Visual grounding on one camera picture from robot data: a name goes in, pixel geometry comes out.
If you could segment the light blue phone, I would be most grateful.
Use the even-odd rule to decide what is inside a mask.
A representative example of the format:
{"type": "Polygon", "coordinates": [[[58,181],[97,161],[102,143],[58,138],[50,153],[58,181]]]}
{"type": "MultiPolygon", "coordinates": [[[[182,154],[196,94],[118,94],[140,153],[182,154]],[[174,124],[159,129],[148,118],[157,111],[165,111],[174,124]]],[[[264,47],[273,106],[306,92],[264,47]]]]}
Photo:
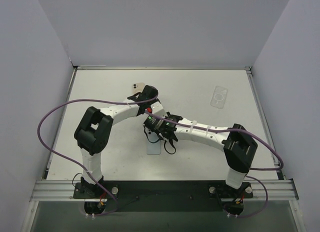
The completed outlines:
{"type": "Polygon", "coordinates": [[[149,156],[157,156],[161,154],[161,141],[156,133],[147,131],[146,154],[149,156]]]}

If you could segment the clear phone case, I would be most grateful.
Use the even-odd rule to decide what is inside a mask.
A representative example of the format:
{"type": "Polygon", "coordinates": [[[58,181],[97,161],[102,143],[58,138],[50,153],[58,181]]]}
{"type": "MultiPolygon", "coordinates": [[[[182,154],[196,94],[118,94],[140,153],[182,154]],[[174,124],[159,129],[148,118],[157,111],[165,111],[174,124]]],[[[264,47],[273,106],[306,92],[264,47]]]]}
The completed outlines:
{"type": "Polygon", "coordinates": [[[210,100],[210,105],[212,107],[222,109],[225,105],[227,95],[228,95],[228,89],[217,85],[214,88],[214,91],[210,100]]]}

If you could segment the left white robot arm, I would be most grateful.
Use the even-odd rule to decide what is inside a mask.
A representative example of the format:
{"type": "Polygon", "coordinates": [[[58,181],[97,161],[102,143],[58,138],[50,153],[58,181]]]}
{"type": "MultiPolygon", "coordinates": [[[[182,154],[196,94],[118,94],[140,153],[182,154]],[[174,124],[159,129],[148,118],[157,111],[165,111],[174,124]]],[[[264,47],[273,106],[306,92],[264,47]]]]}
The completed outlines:
{"type": "Polygon", "coordinates": [[[112,126],[142,115],[144,111],[158,102],[158,90],[146,85],[137,92],[112,106],[98,109],[89,107],[74,132],[74,138],[80,148],[82,164],[81,185],[92,198],[101,195],[104,177],[101,170],[101,152],[108,144],[112,126]]]}

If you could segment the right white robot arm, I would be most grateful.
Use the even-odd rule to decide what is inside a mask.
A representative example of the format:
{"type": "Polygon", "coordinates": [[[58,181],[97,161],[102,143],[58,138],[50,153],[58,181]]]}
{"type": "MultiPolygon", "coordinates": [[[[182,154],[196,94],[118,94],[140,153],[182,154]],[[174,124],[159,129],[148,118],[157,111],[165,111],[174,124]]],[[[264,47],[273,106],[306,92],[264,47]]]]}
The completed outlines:
{"type": "Polygon", "coordinates": [[[148,115],[144,126],[161,140],[173,142],[192,141],[222,151],[229,166],[225,179],[227,186],[238,190],[251,169],[258,144],[235,123],[232,127],[216,127],[170,114],[164,119],[148,115]]]}

